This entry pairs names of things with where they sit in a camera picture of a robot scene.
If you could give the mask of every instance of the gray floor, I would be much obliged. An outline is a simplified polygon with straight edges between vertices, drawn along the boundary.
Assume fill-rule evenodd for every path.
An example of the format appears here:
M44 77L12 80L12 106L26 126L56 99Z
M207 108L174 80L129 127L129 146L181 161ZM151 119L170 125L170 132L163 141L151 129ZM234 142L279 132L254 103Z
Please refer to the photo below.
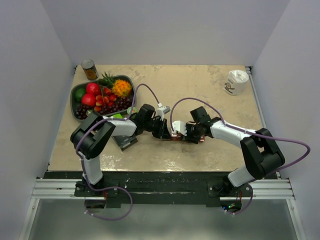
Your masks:
M105 209L119 216L128 209ZM201 205L134 205L120 221L84 214L83 200L41 200L30 240L296 240L285 200L254 200L242 214Z

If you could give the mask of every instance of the green lime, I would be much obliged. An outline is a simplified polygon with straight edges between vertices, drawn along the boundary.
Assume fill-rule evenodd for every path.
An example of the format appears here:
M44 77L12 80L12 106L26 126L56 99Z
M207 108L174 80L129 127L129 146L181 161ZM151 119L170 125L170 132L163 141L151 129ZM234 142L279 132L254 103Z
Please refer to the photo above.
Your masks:
M85 88L79 88L75 91L74 93L74 99L80 103L82 97L86 94L86 89Z

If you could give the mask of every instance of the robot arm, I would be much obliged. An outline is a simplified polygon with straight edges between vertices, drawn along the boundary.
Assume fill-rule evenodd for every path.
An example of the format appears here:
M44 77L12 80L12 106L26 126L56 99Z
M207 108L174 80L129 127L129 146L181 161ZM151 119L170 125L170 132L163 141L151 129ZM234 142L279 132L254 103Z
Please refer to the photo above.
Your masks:
M285 158L276 141L253 136L248 132L272 137L269 130L244 129L232 124L225 124L219 117L213 119L203 107L190 112L195 124L181 121L173 123L173 132L183 141L200 142L203 136L224 140L242 150L245 165L228 174L223 180L223 189L228 194L232 189L240 187L254 179L262 179L285 164Z
M171 139L171 134L167 128L167 119L164 115L170 111L168 106L158 104L158 109L148 104L144 104L139 112L131 115L130 119L119 120L109 119L89 133L83 140L79 148L82 155L87 179L90 184L97 184L103 177L100 167L100 153L105 148L110 137L127 136L132 137L141 134L143 131L152 132L158 139ZM78 145L84 134L97 122L107 119L96 112L91 113L82 124L72 133L70 140L74 148Z
M133 114L130 119L126 121L108 120L94 133L90 133L79 148L83 155L87 179L90 184L95 185L103 177L99 154L109 138L112 136L136 136L143 131L152 132L152 135L158 139L180 140L195 144L203 142L204 137L208 136L241 148L245 165L229 173L223 179L222 193L225 195L247 182L264 178L285 163L285 158L274 140L253 136L246 131L235 130L224 124L219 117L211 119L203 107L190 112L194 124L175 121L173 131L170 134L167 128L167 119L164 118L164 114L169 111L170 108L167 106L159 105L155 111L151 105L144 104L139 112ZM106 117L94 112L83 121L70 138L75 148L84 134L103 118ZM272 136L265 128L247 131Z

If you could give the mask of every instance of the green object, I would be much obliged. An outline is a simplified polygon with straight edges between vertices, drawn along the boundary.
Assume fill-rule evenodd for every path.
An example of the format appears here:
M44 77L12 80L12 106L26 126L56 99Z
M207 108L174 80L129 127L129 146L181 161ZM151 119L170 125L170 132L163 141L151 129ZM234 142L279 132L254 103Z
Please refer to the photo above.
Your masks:
M126 113L130 114L130 111L131 111L131 107L128 107L128 109L126 110ZM136 112L137 112L137 109L135 107L133 107L132 113L134 114Z
M122 119L122 115L120 113L117 113L115 115L112 115L112 117L114 117L115 119Z
M80 103L82 97L86 94L86 89L85 88L79 88L77 91L74 93L74 99Z
M116 81L114 76L111 75L110 72L109 73L104 72L104 75L102 73L101 75L103 78L98 79L98 84L112 89Z

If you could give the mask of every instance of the white enclosure panel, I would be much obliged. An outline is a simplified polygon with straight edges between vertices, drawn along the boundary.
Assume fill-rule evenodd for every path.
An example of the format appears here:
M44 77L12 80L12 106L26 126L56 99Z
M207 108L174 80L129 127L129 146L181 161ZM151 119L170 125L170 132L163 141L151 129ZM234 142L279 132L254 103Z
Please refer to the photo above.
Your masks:
M267 127L277 137L305 141L309 157L282 172L290 177L309 240L320 236L320 1L291 0L253 66L253 80ZM280 144L286 162L304 147Z
M74 64L252 66L289 0L41 0Z
M19 237L73 74L39 0L0 1L0 239Z

